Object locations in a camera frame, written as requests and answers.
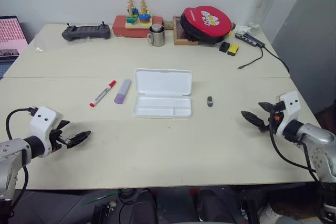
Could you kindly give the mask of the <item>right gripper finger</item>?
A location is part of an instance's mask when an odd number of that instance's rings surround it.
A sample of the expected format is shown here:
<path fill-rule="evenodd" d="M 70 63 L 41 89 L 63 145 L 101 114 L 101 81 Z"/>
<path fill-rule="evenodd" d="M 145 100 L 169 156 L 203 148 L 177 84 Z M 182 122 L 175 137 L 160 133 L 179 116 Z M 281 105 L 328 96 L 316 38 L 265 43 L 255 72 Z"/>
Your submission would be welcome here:
<path fill-rule="evenodd" d="M 241 111 L 241 114 L 246 121 L 257 127 L 261 133 L 268 131 L 268 126 L 265 125 L 264 121 L 258 118 L 255 114 L 248 111 Z"/>
<path fill-rule="evenodd" d="M 269 102 L 259 102 L 259 106 L 266 112 L 275 112 L 275 107 L 272 103 Z"/>

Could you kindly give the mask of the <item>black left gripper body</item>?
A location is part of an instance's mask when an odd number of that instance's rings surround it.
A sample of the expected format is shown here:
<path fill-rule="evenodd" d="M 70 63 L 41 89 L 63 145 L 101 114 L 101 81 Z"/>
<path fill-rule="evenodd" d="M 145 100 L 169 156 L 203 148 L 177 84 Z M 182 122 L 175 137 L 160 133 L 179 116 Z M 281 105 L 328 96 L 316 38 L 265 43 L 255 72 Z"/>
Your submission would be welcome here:
<path fill-rule="evenodd" d="M 66 146 L 69 148 L 68 144 L 69 141 L 63 138 L 62 136 L 62 130 L 61 128 L 56 128 L 55 130 L 52 130 L 49 134 L 49 140 L 51 143 L 51 152 L 56 152 L 59 149 L 61 149 L 63 146 Z"/>

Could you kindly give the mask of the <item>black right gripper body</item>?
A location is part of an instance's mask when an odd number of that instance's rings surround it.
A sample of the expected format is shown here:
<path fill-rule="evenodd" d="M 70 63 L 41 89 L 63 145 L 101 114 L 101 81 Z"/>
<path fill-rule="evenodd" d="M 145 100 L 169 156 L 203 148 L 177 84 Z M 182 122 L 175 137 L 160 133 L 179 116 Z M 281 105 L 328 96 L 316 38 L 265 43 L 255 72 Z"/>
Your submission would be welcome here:
<path fill-rule="evenodd" d="M 278 102 L 276 104 L 268 105 L 267 112 L 270 113 L 269 132 L 276 133 L 279 125 L 284 119 L 283 111 L 286 109 L 284 102 Z"/>

